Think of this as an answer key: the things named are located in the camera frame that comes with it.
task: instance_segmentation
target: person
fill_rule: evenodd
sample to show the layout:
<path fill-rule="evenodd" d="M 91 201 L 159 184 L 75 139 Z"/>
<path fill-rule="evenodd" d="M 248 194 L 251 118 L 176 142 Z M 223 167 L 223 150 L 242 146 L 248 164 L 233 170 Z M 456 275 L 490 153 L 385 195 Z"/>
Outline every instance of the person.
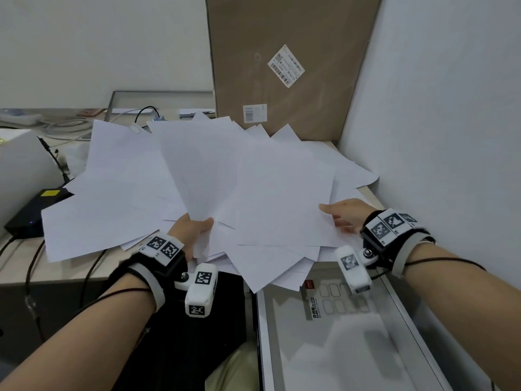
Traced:
<path fill-rule="evenodd" d="M 333 216 L 338 228 L 351 234 L 360 233 L 375 211 L 359 199 L 321 204 L 319 208 Z M 186 214 L 168 235 L 185 244 L 183 250 L 190 260 L 194 242 L 212 224 L 211 218 L 197 222 Z M 457 256 L 438 245 L 418 244 L 407 262 L 434 257 Z M 499 388 L 519 389 L 521 291 L 465 262 L 406 266 L 404 278 Z M 127 273 L 105 294 L 126 288 L 147 288 L 147 284 Z M 149 291 L 127 292 L 97 302 L 23 361 L 0 383 L 0 391 L 110 390 L 155 310 Z M 218 373 L 210 375 L 212 384 L 207 381 L 206 389 L 256 389 L 253 364 L 241 358 L 241 354 L 251 356 L 252 352 L 239 349 L 234 353 Z"/>

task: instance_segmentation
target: brown cardboard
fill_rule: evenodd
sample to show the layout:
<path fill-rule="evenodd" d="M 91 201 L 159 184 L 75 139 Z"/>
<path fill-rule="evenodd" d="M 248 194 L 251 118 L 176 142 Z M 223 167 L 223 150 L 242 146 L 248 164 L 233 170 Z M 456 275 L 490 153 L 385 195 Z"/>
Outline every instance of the brown cardboard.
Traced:
<path fill-rule="evenodd" d="M 272 135 L 338 140 L 380 0 L 206 0 L 218 116 L 243 128 L 267 104 Z M 305 69 L 287 88 L 267 65 L 287 45 Z"/>

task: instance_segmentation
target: wrist-mounted device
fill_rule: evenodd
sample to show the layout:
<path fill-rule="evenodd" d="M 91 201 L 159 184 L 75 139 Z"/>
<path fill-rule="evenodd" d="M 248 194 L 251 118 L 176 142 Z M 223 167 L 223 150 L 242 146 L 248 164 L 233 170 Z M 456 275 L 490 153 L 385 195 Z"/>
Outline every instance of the wrist-mounted device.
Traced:
<path fill-rule="evenodd" d="M 356 252 L 346 245 L 335 251 L 340 269 L 352 293 L 371 288 L 366 267 L 383 267 L 401 278 L 410 253 L 421 242 L 436 243 L 430 233 L 412 216 L 393 209 L 371 213 L 360 232 L 363 249 Z"/>
<path fill-rule="evenodd" d="M 206 317 L 212 309 L 217 286 L 217 267 L 202 263 L 195 274 L 188 273 L 185 245 L 178 239 L 157 232 L 148 237 L 136 254 L 123 261 L 108 278 L 114 284 L 130 273 L 148 284 L 156 302 L 156 312 L 165 304 L 165 290 L 186 291 L 185 311 L 192 317 Z"/>

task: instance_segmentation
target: khaki pants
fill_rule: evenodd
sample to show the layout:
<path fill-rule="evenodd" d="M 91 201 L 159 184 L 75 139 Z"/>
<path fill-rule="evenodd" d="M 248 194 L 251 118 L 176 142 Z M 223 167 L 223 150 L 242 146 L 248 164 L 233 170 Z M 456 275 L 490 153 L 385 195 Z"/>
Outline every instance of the khaki pants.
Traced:
<path fill-rule="evenodd" d="M 258 391 L 257 349 L 246 342 L 219 365 L 205 381 L 206 391 Z"/>

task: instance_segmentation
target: white tracking device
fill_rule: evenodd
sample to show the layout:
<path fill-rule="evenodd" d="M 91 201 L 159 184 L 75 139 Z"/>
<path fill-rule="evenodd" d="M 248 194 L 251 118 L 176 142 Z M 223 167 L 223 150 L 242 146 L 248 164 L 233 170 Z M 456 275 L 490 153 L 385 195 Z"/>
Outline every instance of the white tracking device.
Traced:
<path fill-rule="evenodd" d="M 177 289 L 186 291 L 185 312 L 189 317 L 205 318 L 210 315 L 217 287 L 217 266 L 201 263 L 195 273 L 184 273 L 184 281 L 174 282 Z"/>
<path fill-rule="evenodd" d="M 363 250 L 356 252 L 350 245 L 337 248 L 335 256 L 351 293 L 359 294 L 371 289 L 373 281 L 365 267 L 376 262 L 378 256 L 366 258 Z"/>

